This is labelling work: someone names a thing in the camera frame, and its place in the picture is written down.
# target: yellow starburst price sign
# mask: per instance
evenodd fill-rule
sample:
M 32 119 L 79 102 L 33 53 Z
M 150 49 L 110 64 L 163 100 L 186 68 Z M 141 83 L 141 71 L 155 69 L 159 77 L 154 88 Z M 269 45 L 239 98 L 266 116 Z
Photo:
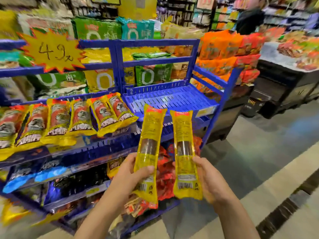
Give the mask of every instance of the yellow starburst price sign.
M 34 58 L 35 64 L 44 66 L 45 72 L 57 69 L 63 73 L 65 69 L 85 68 L 80 61 L 84 52 L 77 48 L 78 40 L 68 39 L 67 35 L 56 34 L 52 30 L 42 33 L 33 29 L 32 32 L 33 37 L 19 34 L 27 42 L 21 49 Z

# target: floor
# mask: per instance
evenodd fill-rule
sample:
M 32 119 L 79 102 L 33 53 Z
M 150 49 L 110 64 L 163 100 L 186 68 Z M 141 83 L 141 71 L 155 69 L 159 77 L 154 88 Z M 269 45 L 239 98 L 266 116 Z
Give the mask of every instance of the floor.
M 241 200 L 254 224 L 259 225 L 311 174 L 319 169 L 319 103 L 312 101 L 270 120 L 240 116 L 224 141 L 202 150 Z M 315 238 L 319 232 L 319 190 L 282 225 L 272 238 Z M 15 238 L 37 238 L 24 228 Z M 133 239 L 224 238 L 219 219 L 205 201 L 183 199 Z M 41 237 L 71 238 L 56 229 Z

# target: black jacket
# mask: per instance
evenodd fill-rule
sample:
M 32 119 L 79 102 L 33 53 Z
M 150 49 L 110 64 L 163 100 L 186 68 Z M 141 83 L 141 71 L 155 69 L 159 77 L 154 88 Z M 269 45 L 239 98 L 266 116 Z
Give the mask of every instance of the black jacket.
M 265 13 L 260 8 L 254 8 L 242 12 L 237 21 L 236 31 L 241 35 L 248 35 L 255 31 L 256 27 L 264 23 Z

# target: shelf rack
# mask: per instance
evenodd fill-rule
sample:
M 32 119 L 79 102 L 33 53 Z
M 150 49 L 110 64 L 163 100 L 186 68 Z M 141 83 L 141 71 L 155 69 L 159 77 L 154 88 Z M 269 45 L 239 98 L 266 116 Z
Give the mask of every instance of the shelf rack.
M 21 40 L 18 41 L 9 41 L 9 40 L 0 40 L 0 49 L 10 50 L 15 48 L 20 48 L 25 43 Z M 171 46 L 171 45 L 192 45 L 192 52 L 190 56 L 187 57 L 176 57 L 169 59 L 145 59 L 145 60 L 136 60 L 136 61 L 126 61 L 123 62 L 122 58 L 122 48 L 123 47 L 142 47 L 142 46 Z M 75 161 L 73 164 L 70 164 L 68 167 L 67 175 L 72 173 L 82 171 L 85 169 L 82 165 L 86 166 L 86 169 L 93 166 L 98 166 L 102 163 L 105 163 L 111 159 L 125 156 L 127 153 L 136 151 L 138 146 L 138 141 L 140 137 L 140 128 L 143 122 L 143 113 L 141 107 L 145 103 L 149 103 L 152 106 L 157 108 L 168 108 L 168 110 L 177 110 L 177 111 L 189 111 L 194 110 L 193 116 L 193 129 L 199 129 L 201 127 L 208 127 L 206 134 L 202 139 L 201 148 L 206 144 L 210 132 L 213 129 L 214 123 L 218 119 L 220 112 L 225 105 L 225 102 L 229 99 L 231 91 L 235 86 L 235 82 L 241 72 L 240 69 L 234 68 L 228 82 L 221 80 L 219 77 L 213 75 L 209 71 L 206 71 L 195 65 L 197 57 L 197 49 L 199 45 L 199 40 L 79 40 L 80 48 L 105 48 L 110 49 L 112 62 L 109 63 L 95 63 L 87 64 L 85 70 L 94 70 L 101 68 L 112 68 L 114 73 L 115 88 L 112 91 L 102 91 L 97 93 L 89 93 L 84 95 L 77 96 L 67 96 L 61 97 L 62 100 L 73 100 L 73 99 L 87 99 L 90 97 L 98 97 L 113 91 L 120 91 L 122 97 L 126 104 L 131 108 L 131 110 L 138 116 L 140 116 L 139 121 L 137 122 L 137 129 L 132 127 L 129 129 L 124 129 L 124 131 L 116 132 L 114 134 L 107 134 L 104 138 L 97 138 L 94 136 L 90 137 L 79 137 L 78 144 L 76 147 L 71 147 L 66 150 L 56 150 L 49 146 L 43 146 L 35 150 L 25 151 L 18 154 L 14 154 L 5 161 L 0 162 L 0 167 L 11 167 L 10 173 L 14 170 L 14 166 L 23 164 L 25 162 L 36 161 L 41 159 L 52 159 L 59 157 L 63 160 Z M 125 74 L 124 67 L 133 67 L 133 66 L 145 66 L 145 65 L 154 65 L 154 64 L 167 64 L 174 62 L 189 62 L 188 70 L 184 80 L 169 82 L 156 85 L 148 85 L 142 87 L 134 87 L 132 85 L 128 86 L 125 84 Z M 213 87 L 211 84 L 205 82 L 202 79 L 199 79 L 193 74 L 193 71 L 198 72 L 199 74 L 207 77 L 216 84 L 222 86 L 224 90 L 218 90 Z M 43 73 L 42 67 L 20 67 L 13 69 L 0 70 L 1 77 L 12 77 L 18 75 L 29 75 L 29 74 L 41 74 Z M 219 102 L 214 100 L 208 100 L 204 94 L 198 91 L 192 84 L 189 83 L 190 79 L 194 78 L 203 85 L 207 86 L 212 91 L 216 92 L 221 96 Z M 5 99 L 0 100 L 1 104 L 8 104 Z M 34 103 L 46 103 L 46 100 L 38 100 L 27 102 L 27 104 Z M 213 118 L 209 119 L 206 115 L 213 114 Z M 171 123 L 171 117 L 169 112 L 165 117 L 165 122 L 163 125 L 163 132 L 161 135 L 161 141 L 167 141 L 173 138 L 173 127 Z M 85 158 L 84 164 L 81 164 L 79 158 Z M 55 177 L 48 178 L 45 182 L 53 180 Z M 17 202 L 21 204 L 24 208 L 35 211 L 41 216 L 45 217 L 50 213 L 51 209 L 49 205 L 46 207 L 41 207 L 39 203 L 29 199 L 23 195 L 17 188 L 16 191 L 11 193 L 4 193 L 3 188 L 6 186 L 6 182 L 0 182 L 0 194 L 4 197 L 9 198 L 12 202 Z M 31 183 L 28 185 L 34 186 L 39 183 Z M 66 201 L 73 201 L 83 196 L 83 194 L 76 194 L 73 198 L 64 198 L 55 205 L 50 205 L 55 207 L 65 203 Z M 155 217 L 164 213 L 165 211 L 171 209 L 172 207 L 179 204 L 175 202 L 172 206 L 168 206 L 165 210 L 159 210 L 155 213 Z M 151 220 L 154 218 L 154 215 L 148 217 L 146 220 Z M 139 225 L 145 224 L 146 221 L 143 221 L 137 225 L 131 227 L 128 232 L 136 230 Z M 61 218 L 58 221 L 54 222 L 55 225 L 63 228 L 67 232 L 74 234 L 75 231 L 69 226 L 66 219 Z

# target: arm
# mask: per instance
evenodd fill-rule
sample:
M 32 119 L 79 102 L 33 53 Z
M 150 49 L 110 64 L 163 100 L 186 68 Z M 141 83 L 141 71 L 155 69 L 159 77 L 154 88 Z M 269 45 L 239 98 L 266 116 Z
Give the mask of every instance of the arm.
M 221 173 L 206 159 L 194 157 L 204 197 L 218 214 L 225 239 L 260 239 L 245 208 Z
M 75 239 L 105 239 L 111 223 L 121 213 L 137 183 L 153 173 L 153 166 L 133 173 L 136 154 L 129 154 L 121 164 L 110 187 L 75 233 Z

